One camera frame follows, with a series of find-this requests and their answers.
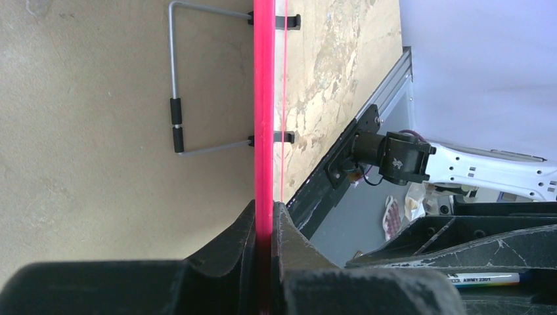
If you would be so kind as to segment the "red-framed whiteboard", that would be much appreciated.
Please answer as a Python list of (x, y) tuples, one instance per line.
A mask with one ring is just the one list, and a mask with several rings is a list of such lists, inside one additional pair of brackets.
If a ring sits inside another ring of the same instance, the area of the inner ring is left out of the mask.
[(256, 236), (261, 243), (271, 242), (274, 204), (283, 200), (283, 131), (288, 1), (254, 1), (254, 123)]

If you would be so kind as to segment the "whiteboard marker pen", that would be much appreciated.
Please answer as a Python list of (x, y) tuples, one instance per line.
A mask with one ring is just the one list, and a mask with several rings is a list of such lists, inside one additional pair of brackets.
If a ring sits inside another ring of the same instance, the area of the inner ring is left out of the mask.
[(466, 272), (446, 274), (457, 288), (512, 286), (528, 282), (531, 272)]

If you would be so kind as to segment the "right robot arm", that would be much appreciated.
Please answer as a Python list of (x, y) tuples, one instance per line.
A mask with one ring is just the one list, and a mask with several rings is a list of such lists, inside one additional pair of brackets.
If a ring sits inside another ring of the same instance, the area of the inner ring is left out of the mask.
[(477, 156), (402, 133), (356, 135), (351, 158), (394, 184), (463, 184), (527, 198), (525, 203), (457, 203), (422, 217), (348, 267), (556, 268), (556, 163)]

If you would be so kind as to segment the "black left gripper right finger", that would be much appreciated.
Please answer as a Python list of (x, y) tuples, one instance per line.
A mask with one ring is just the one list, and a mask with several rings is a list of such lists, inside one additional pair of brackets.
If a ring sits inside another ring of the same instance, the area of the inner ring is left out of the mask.
[(321, 312), (331, 300), (326, 273), (336, 267), (294, 226), (284, 203), (273, 205), (273, 314)]

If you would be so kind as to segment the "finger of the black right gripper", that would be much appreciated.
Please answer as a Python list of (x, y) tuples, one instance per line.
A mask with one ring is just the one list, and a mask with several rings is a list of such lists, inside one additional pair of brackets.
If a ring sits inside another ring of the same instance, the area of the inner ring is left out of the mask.
[(443, 271), (555, 270), (556, 227), (515, 230), (424, 255), (377, 261), (364, 256), (347, 262), (346, 267)]
[(427, 216), (407, 225), (382, 247), (391, 257), (433, 253), (524, 228), (556, 224), (556, 217)]

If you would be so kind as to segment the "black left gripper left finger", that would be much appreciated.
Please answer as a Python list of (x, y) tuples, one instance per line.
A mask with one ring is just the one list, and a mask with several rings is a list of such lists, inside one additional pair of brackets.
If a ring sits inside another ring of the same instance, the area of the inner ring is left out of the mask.
[(253, 314), (256, 203), (205, 246), (188, 256), (183, 314)]

